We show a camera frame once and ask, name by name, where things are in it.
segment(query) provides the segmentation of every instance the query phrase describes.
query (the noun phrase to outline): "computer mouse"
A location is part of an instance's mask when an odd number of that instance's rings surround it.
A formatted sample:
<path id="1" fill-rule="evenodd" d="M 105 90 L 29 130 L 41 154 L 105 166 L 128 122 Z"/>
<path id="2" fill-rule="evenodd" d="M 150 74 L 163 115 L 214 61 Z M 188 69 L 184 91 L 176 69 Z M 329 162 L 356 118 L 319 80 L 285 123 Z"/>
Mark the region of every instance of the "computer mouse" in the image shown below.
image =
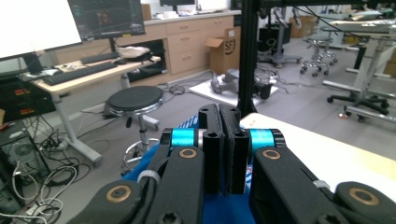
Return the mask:
<path id="1" fill-rule="evenodd" d="M 112 63 L 116 64 L 116 65 L 123 65 L 126 64 L 126 60 L 122 59 L 122 58 L 118 58 L 116 60 L 111 61 Z"/>

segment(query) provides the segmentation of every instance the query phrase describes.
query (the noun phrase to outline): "blue fabric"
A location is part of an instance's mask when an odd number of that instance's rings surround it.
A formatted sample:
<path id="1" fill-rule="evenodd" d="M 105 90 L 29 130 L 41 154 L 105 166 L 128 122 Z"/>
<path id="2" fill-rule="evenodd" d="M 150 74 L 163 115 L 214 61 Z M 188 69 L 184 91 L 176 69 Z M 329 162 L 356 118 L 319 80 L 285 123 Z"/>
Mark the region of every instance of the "blue fabric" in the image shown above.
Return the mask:
<path id="1" fill-rule="evenodd" d="M 178 128 L 198 128 L 198 117 L 194 116 L 178 126 Z M 138 166 L 122 179 L 136 181 L 139 174 L 146 169 L 151 158 L 157 151 L 159 145 L 150 149 L 142 158 Z M 248 195 L 250 193 L 251 167 L 247 169 L 247 186 L 245 194 L 212 195 L 204 197 L 205 224 L 236 224 L 255 223 L 248 206 Z"/>

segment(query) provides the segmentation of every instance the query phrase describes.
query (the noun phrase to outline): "wooden cabinet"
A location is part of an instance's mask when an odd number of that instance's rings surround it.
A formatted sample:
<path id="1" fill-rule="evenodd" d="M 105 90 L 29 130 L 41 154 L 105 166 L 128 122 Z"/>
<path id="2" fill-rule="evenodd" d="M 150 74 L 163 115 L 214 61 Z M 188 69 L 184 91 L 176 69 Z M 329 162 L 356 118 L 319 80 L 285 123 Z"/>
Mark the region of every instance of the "wooden cabinet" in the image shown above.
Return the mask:
<path id="1" fill-rule="evenodd" d="M 120 46 L 162 40 L 165 50 L 166 74 L 134 82 L 134 85 L 158 85 L 189 76 L 209 68 L 209 37 L 223 36 L 224 30 L 233 27 L 233 16 L 240 11 L 205 14 L 185 18 L 145 21 L 145 35 L 116 39 Z M 104 52 L 110 52 L 108 40 L 95 40 L 68 49 L 55 51 L 59 63 L 70 63 Z"/>

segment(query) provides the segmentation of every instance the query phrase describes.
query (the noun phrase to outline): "white platform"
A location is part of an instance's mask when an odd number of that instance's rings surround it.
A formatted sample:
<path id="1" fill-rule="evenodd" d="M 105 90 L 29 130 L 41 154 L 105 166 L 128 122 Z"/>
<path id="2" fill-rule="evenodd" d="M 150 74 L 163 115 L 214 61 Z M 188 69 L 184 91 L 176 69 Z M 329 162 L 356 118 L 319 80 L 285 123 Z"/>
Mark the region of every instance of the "white platform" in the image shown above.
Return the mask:
<path id="1" fill-rule="evenodd" d="M 237 106 L 237 104 L 238 104 L 238 93 L 237 92 L 224 91 L 221 94 L 215 93 L 212 89 L 212 86 L 210 85 L 210 79 L 206 82 L 199 84 L 199 85 L 191 87 L 190 91 L 195 94 L 198 94 L 198 95 L 207 97 L 209 99 L 218 101 L 220 103 L 224 103 L 226 105 Z M 271 88 L 271 94 L 273 94 L 276 91 L 277 91 L 277 87 L 273 86 Z M 258 104 L 260 101 L 262 101 L 262 99 L 253 98 L 254 105 Z"/>

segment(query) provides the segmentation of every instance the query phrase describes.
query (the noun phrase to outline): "drawer handle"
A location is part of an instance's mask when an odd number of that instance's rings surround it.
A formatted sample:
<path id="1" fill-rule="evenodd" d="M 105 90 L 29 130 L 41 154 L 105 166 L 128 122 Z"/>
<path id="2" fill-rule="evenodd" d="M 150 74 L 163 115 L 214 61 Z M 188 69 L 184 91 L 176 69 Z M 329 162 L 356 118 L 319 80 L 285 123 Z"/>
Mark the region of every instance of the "drawer handle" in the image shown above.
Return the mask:
<path id="1" fill-rule="evenodd" d="M 187 56 L 183 56 L 183 60 L 188 60 L 188 59 L 190 59 L 191 58 L 191 55 L 187 55 Z"/>

